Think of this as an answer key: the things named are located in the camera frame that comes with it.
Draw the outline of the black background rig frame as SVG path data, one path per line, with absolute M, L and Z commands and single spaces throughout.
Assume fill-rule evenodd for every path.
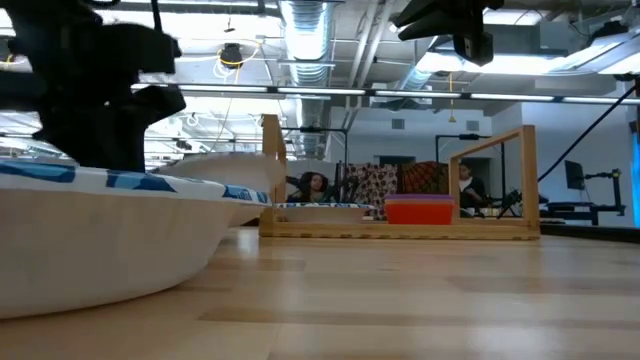
M 345 128 L 323 128 L 315 126 L 303 126 L 303 127 L 281 127 L 283 131 L 299 132 L 302 134 L 321 134 L 325 132 L 329 133 L 341 133 L 343 137 L 343 149 L 344 160 L 341 162 L 343 165 L 343 175 L 346 177 L 348 173 L 348 159 L 349 159 L 349 134 Z
M 447 139 L 457 139 L 460 141 L 479 141 L 481 139 L 488 139 L 490 138 L 490 136 L 483 136 L 483 135 L 479 135 L 476 133 L 469 133 L 469 134 L 458 134 L 458 135 L 445 135 L 445 134 L 437 134 L 435 135 L 435 161 L 437 163 L 440 163 L 440 146 L 439 146 L 439 142 L 442 138 L 447 138 Z M 506 165 L 506 157 L 505 157 L 505 152 L 506 147 L 505 147 L 505 143 L 501 143 L 500 144 L 500 149 L 497 150 L 498 153 L 500 154 L 500 171 L 501 171 L 501 196 L 500 198 L 504 198 L 507 194 L 507 188 L 506 188 L 506 174 L 505 174 L 505 165 Z

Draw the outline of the orange plastic bowl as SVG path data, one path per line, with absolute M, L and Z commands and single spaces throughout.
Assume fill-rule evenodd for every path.
M 454 203 L 450 200 L 387 199 L 385 214 L 394 225 L 450 225 Z

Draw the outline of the purple plastic bowl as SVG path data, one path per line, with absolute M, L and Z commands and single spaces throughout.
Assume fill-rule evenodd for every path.
M 418 202 L 454 202 L 454 197 L 446 194 L 392 194 L 385 197 L 385 202 L 418 201 Z

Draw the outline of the black equipment stand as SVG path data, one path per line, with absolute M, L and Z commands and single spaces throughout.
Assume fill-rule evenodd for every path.
M 613 183 L 613 205 L 600 205 L 593 202 L 549 202 L 546 205 L 548 215 L 551 218 L 562 220 L 588 221 L 592 226 L 599 226 L 599 215 L 601 213 L 615 213 L 619 217 L 624 216 L 626 206 L 622 204 L 620 176 L 621 171 L 613 169 L 610 172 L 586 174 L 580 177 L 582 183 L 595 178 L 611 179 Z

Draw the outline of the orange patterned cloth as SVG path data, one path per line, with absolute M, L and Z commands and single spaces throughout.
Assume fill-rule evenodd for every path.
M 436 161 L 414 162 L 399 167 L 400 194 L 449 193 L 449 171 L 446 164 Z

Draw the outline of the wooden slatted shelf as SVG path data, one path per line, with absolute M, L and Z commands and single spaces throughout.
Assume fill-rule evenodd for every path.
M 507 240 L 532 241 L 540 238 L 539 191 L 537 180 L 536 129 L 523 125 L 450 156 L 449 190 L 459 198 L 456 180 L 458 161 L 471 153 L 518 138 L 521 155 L 521 191 L 523 215 L 505 220 L 462 218 L 454 205 L 450 225 L 392 225 L 362 221 L 358 224 L 282 222 L 278 209 L 270 207 L 260 217 L 259 235 L 263 238 L 319 239 L 391 239 L 391 240 Z

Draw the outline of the brown dotted cloth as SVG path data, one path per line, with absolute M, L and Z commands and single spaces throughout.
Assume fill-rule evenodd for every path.
M 397 193 L 398 166 L 377 165 L 373 163 L 349 164 L 347 175 L 355 178 L 358 188 L 355 191 L 354 202 L 374 206 L 368 215 L 374 220 L 385 221 L 385 199 L 388 195 Z

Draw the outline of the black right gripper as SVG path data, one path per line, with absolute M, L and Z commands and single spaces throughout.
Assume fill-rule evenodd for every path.
M 504 0 L 410 0 L 405 8 L 393 20 L 400 28 L 402 41 L 421 39 L 438 35 L 479 35 L 484 32 L 484 10 L 498 10 L 504 6 Z

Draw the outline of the person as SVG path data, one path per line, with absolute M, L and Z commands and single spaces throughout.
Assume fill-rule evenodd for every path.
M 480 209 L 488 204 L 484 182 L 476 177 L 464 161 L 459 164 L 460 207 Z
M 328 178 L 317 172 L 305 172 L 299 178 L 287 176 L 286 183 L 296 188 L 287 197 L 288 203 L 320 203 L 329 187 Z

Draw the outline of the blue-patterned white paper bowl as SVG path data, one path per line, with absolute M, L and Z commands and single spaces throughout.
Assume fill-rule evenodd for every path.
M 258 153 L 195 154 L 153 170 L 161 175 L 239 185 L 269 193 L 286 180 L 286 166 L 274 156 Z
M 0 319 L 94 307 L 194 277 L 271 200 L 235 184 L 0 160 Z

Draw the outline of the blue panel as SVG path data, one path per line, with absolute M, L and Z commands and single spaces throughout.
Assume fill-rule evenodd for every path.
M 637 132 L 633 133 L 632 140 L 631 178 L 634 225 L 640 228 L 640 134 Z

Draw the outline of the black monitor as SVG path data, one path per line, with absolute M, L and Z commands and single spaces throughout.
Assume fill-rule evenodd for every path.
M 585 189 L 585 177 L 583 172 L 583 166 L 580 163 L 570 160 L 564 161 L 566 183 L 567 188 L 572 190 L 584 190 Z

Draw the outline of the black beam with light strips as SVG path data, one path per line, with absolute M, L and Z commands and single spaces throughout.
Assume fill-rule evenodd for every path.
M 225 96 L 242 95 L 302 95 L 316 97 L 355 96 L 355 97 L 387 97 L 412 99 L 447 99 L 463 101 L 500 101 L 500 102 L 532 102 L 532 103 L 564 103 L 584 105 L 640 106 L 640 98 L 627 96 L 625 99 L 613 97 L 564 96 L 564 95 L 529 95 L 503 93 L 474 92 L 442 92 L 442 91 L 407 91 L 356 88 L 319 88 L 319 87 L 276 87 L 249 85 L 207 85 L 177 84 L 177 87 L 191 94 L 222 94 Z

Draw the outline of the silver ventilation duct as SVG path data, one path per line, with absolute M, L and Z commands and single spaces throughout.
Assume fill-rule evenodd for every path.
M 290 65 L 293 86 L 327 87 L 329 67 L 310 64 L 329 60 L 331 23 L 334 6 L 316 0 L 280 0 L 279 7 L 284 21 L 284 39 Z M 296 117 L 299 127 L 328 128 L 325 101 L 296 100 Z M 301 136 L 302 157 L 321 160 L 325 156 L 326 133 Z

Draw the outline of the black diagonal frame strut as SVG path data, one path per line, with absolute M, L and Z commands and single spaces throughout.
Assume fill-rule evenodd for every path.
M 634 83 L 629 90 L 627 90 L 622 96 L 620 96 L 612 105 L 610 105 L 598 118 L 596 118 L 577 138 L 576 140 L 569 145 L 569 147 L 561 153 L 561 155 L 552 163 L 552 165 L 539 177 L 537 178 L 537 182 L 540 183 L 543 181 L 548 175 L 550 175 L 555 168 L 560 164 L 562 160 L 564 160 L 576 147 L 580 144 L 587 135 L 589 135 L 606 117 L 608 117 L 616 108 L 624 103 L 624 101 L 629 98 L 632 94 L 636 93 L 637 88 L 639 87 L 638 83 Z

